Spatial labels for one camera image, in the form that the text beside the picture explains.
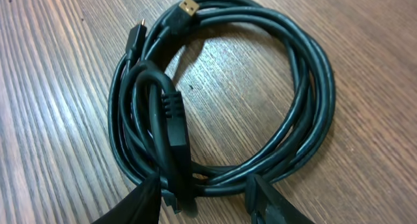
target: wire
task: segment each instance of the wire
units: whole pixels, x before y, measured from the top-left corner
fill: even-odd
[[[176,197],[184,196],[184,192],[192,193],[193,198],[242,193],[246,176],[252,173],[271,183],[286,178],[317,152],[332,122],[336,89],[325,52],[287,16],[252,0],[192,1],[199,6],[198,11],[193,8],[197,13],[185,10],[189,18],[178,19],[183,16],[178,8],[184,2],[173,5],[155,22],[146,38],[146,31],[142,32],[144,40],[137,58],[126,52],[116,67],[109,94],[108,126],[117,163],[137,185],[149,175],[160,173],[163,194],[174,193]],[[172,23],[174,19],[180,24]],[[175,86],[153,61],[160,58],[163,46],[174,43],[176,38],[231,22],[252,23],[283,42],[295,97],[281,126],[259,152],[237,166],[206,167],[192,162],[192,173],[207,179],[192,178],[187,182],[170,150],[166,112],[161,104],[164,94],[176,92]]]

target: usb connector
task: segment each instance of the usb connector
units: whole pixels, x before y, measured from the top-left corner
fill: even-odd
[[[165,17],[162,26],[168,27],[173,36],[186,33],[199,7],[194,0],[182,1]]]

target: wooden table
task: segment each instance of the wooden table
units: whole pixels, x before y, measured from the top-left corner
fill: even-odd
[[[107,98],[137,20],[178,0],[0,0],[0,223],[90,223],[133,184],[113,159]],[[321,149],[276,187],[316,223],[417,223],[417,0],[255,0],[326,50],[337,106]],[[291,103],[283,46],[246,25],[202,31],[167,73],[195,161],[242,162]],[[161,223],[249,223],[243,196]]]

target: cable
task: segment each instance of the cable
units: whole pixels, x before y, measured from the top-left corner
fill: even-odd
[[[154,61],[164,46],[202,28],[231,22],[252,23],[283,42],[295,97],[282,125],[259,152],[237,166],[206,167],[191,162],[182,97]],[[163,195],[174,195],[183,207],[192,206],[197,196],[244,192],[248,174],[277,182],[316,153],[334,115],[334,77],[320,45],[287,16],[252,0],[184,0],[165,11],[147,36],[146,30],[142,23],[130,31],[108,103],[111,149],[133,183],[160,173]],[[192,173],[207,179],[196,179]]]

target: wood grain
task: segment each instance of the wood grain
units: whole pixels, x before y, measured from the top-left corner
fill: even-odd
[[[0,0],[0,223],[90,223],[134,185],[108,143],[107,97],[129,28],[178,0]],[[327,51],[337,107],[324,145],[276,184],[316,223],[417,222],[417,0],[255,0]],[[232,165],[289,108],[282,45],[249,25],[202,31],[167,73],[183,92],[192,156]],[[161,223],[249,223],[243,196],[198,198]]]

